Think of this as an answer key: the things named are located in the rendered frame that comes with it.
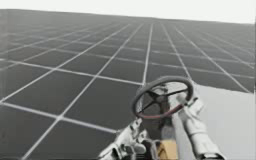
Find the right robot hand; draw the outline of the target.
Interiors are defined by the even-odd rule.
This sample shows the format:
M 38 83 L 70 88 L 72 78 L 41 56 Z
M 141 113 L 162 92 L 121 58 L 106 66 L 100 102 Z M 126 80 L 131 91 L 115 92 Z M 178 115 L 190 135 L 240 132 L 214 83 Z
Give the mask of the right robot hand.
M 182 118 L 198 117 L 204 108 L 204 103 L 198 94 L 193 95 L 190 100 L 186 100 L 184 94 L 179 94 L 177 100 L 182 105 L 182 109 L 178 112 Z

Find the dark steering wheel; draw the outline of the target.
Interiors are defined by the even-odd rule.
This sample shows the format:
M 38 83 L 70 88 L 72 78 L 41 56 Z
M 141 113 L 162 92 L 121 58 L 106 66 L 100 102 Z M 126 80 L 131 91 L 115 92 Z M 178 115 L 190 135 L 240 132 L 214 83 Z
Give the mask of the dark steering wheel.
M 187 77 L 163 76 L 143 85 L 131 103 L 137 118 L 156 120 L 180 111 L 194 98 L 192 81 Z

